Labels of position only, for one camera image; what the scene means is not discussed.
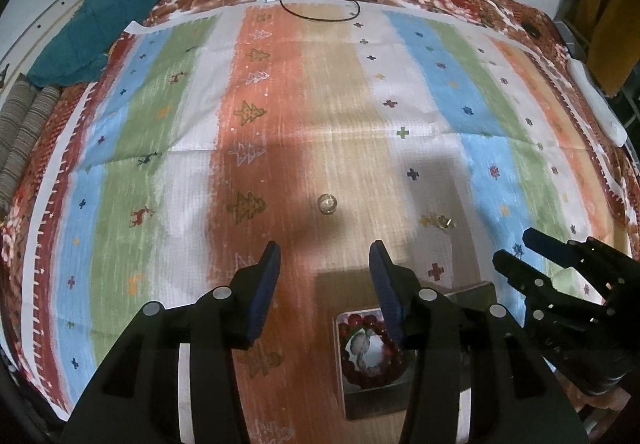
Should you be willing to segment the mustard hanging garment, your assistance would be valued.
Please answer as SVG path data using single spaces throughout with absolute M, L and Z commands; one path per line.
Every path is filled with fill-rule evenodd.
M 565 0 L 566 18 L 587 43 L 587 68 L 606 96 L 639 62 L 639 0 Z

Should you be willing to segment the small gold earrings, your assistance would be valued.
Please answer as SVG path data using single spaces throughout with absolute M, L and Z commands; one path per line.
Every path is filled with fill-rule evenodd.
M 435 225 L 440 229 L 450 229 L 456 226 L 454 220 L 446 215 L 436 215 L 434 217 Z

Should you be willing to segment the grey striped pillow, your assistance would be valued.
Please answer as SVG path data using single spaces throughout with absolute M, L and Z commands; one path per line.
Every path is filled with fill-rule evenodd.
M 61 96 L 57 85 L 38 88 L 20 75 L 1 107 L 1 217 L 9 212 L 28 158 Z

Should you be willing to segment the silver metal tin box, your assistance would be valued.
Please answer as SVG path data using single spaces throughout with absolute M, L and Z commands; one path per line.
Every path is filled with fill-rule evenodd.
M 337 398 L 349 421 L 403 412 L 418 353 L 390 338 L 378 307 L 338 314 L 333 322 Z

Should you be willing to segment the teal towel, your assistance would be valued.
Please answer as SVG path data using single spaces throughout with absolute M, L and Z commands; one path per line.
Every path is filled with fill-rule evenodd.
M 108 52 L 130 22 L 143 22 L 160 0 L 84 0 L 26 74 L 37 87 L 99 81 Z

